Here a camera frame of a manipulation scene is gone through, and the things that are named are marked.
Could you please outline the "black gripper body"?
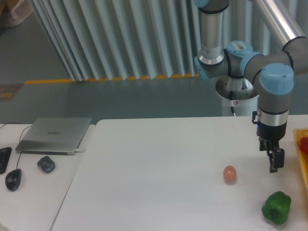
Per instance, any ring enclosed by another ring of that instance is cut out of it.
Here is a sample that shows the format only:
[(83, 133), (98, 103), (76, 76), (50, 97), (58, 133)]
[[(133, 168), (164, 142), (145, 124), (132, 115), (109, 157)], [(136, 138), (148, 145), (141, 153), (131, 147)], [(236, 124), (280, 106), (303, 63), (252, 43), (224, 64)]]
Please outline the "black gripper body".
[(265, 151), (266, 143), (269, 150), (279, 149), (279, 141), (285, 136), (287, 123), (279, 126), (269, 126), (257, 122), (257, 136), (259, 137), (259, 150)]

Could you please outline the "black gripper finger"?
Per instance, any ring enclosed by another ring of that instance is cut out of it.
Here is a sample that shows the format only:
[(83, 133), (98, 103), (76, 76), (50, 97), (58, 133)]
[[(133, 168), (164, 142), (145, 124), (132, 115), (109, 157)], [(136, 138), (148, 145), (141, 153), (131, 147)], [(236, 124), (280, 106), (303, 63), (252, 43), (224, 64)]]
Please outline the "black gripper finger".
[(267, 153), (267, 156), (269, 158), (269, 172), (272, 172), (272, 153), (270, 148), (268, 147), (268, 142), (264, 141), (264, 147), (265, 147), (265, 151)]
[(272, 163), (271, 163), (271, 172), (277, 172), (279, 168), (284, 167), (284, 149), (279, 146), (275, 147), (272, 151)]

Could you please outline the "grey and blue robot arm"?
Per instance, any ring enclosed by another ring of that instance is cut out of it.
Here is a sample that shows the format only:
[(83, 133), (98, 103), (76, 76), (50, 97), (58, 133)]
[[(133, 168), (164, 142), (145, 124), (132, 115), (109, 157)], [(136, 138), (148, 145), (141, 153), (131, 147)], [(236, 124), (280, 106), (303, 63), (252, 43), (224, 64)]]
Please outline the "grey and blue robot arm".
[(308, 39), (280, 0), (255, 0), (264, 23), (280, 46), (280, 53), (263, 55), (244, 41), (222, 47), (222, 24), (227, 0), (196, 0), (200, 15), (201, 49), (195, 65), (202, 79), (219, 77), (216, 91), (234, 108), (236, 100), (256, 97), (252, 122), (257, 126), (259, 149), (266, 151), (269, 170), (284, 166), (284, 137), (295, 75), (308, 71)]

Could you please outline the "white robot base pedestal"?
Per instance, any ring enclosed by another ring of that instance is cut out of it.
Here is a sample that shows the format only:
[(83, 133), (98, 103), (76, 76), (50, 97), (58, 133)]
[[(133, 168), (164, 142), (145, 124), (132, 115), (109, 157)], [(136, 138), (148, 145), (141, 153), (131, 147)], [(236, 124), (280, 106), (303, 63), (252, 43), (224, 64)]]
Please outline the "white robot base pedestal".
[(257, 109), (258, 94), (245, 78), (220, 77), (216, 93), (221, 99), (223, 116), (251, 116)]

